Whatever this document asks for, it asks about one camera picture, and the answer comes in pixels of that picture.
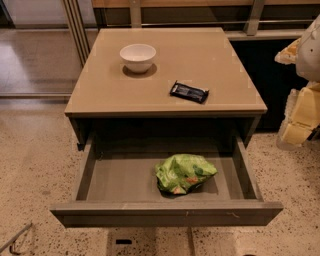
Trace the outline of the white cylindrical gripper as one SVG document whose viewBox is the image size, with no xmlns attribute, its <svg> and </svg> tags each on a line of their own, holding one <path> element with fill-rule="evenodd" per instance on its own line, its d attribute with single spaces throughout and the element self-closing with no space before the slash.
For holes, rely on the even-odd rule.
<svg viewBox="0 0 320 256">
<path fill-rule="evenodd" d="M 320 125 L 320 15 L 298 38 L 278 52 L 277 63 L 296 63 L 296 72 L 309 82 L 301 90 L 292 89 L 285 106 L 285 118 L 280 125 L 277 146 L 294 150 L 307 141 Z"/>
</svg>

